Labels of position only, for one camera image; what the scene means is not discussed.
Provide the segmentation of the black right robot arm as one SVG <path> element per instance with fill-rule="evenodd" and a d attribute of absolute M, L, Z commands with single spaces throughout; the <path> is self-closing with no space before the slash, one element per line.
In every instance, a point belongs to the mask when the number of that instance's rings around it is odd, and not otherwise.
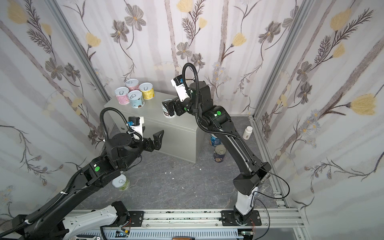
<path fill-rule="evenodd" d="M 240 174 L 233 180 L 238 190 L 233 218 L 238 225 L 246 225 L 254 210 L 258 187 L 271 176 L 271 165 L 253 154 L 236 130 L 229 113 L 222 106 L 214 105 L 210 87 L 199 81 L 194 64 L 186 63 L 181 75 L 171 83 L 178 96 L 162 102 L 169 115 L 193 115 L 198 127 L 215 135 L 235 160 Z"/>

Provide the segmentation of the yellow can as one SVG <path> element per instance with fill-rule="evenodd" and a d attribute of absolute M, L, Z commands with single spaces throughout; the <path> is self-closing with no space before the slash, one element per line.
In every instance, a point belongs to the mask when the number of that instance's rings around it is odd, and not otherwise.
<path fill-rule="evenodd" d="M 142 92 L 144 100 L 151 100 L 155 97 L 155 91 L 151 83 L 140 84 L 139 90 Z"/>

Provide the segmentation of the teal can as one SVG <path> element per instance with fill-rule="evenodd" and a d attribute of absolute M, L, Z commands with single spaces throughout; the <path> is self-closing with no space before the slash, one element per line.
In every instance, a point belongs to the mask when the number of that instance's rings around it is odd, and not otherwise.
<path fill-rule="evenodd" d="M 141 108 L 145 105 L 143 93 L 139 90 L 130 91 L 128 93 L 128 98 L 130 105 L 135 109 Z"/>

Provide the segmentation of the pink can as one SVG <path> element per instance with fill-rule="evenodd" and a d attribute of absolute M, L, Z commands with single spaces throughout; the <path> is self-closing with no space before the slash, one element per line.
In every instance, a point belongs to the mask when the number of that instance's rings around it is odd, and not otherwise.
<path fill-rule="evenodd" d="M 137 79 L 129 79 L 125 82 L 125 86 L 130 90 L 130 91 L 135 91 L 139 90 L 140 83 Z"/>
<path fill-rule="evenodd" d="M 129 92 L 130 90 L 127 87 L 120 87 L 115 90 L 115 96 L 120 105 L 128 105 L 130 103 Z"/>

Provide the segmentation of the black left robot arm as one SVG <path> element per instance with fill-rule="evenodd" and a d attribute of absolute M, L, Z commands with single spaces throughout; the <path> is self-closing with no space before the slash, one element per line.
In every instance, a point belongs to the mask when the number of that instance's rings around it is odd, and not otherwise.
<path fill-rule="evenodd" d="M 109 137 L 104 120 L 104 114 L 108 111 L 113 111 L 122 118 L 128 128 L 126 133 Z M 29 215 L 16 216 L 12 220 L 12 229 L 1 233 L 1 239 L 7 240 L 10 234 L 17 233 L 21 240 L 69 240 L 87 229 L 120 226 L 125 223 L 129 219 L 129 212 L 121 201 L 112 203 L 105 210 L 90 212 L 77 218 L 69 218 L 68 214 L 122 172 L 129 171 L 143 151 L 161 149 L 165 132 L 161 130 L 153 138 L 144 138 L 135 130 L 139 123 L 137 117 L 126 118 L 116 108 L 104 108 L 100 113 L 100 124 L 105 138 L 101 155 L 75 172 L 66 187 L 43 207 Z"/>

